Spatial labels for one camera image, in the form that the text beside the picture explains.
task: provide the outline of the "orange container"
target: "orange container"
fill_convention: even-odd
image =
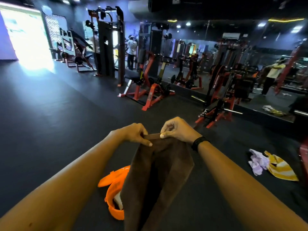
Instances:
[[[129,169],[130,165],[120,168],[117,171],[112,171],[98,183],[98,187],[110,185],[106,193],[105,202],[108,204],[110,214],[120,221],[124,220],[124,210],[115,209],[113,198],[121,191]]]

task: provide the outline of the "right hand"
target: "right hand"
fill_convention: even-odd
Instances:
[[[180,117],[166,121],[160,131],[160,138],[174,137],[186,143],[192,144],[202,135],[195,131],[186,121]]]

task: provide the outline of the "brown cloth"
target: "brown cloth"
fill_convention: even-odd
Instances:
[[[120,194],[125,231],[156,230],[194,167],[186,143],[160,134],[145,138],[153,146],[139,146]]]

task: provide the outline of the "yellow and white cloth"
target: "yellow and white cloth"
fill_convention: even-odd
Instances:
[[[268,151],[265,151],[264,154],[269,157],[270,163],[267,169],[271,174],[280,179],[298,181],[297,176],[287,162],[279,156],[270,154]]]

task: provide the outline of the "black watch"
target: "black watch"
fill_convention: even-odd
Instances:
[[[194,151],[198,151],[198,145],[199,145],[200,143],[204,142],[204,141],[208,141],[208,142],[209,142],[209,140],[207,140],[205,137],[203,137],[203,136],[199,137],[198,139],[196,139],[196,140],[193,142],[193,144],[192,144],[192,149],[193,149]]]

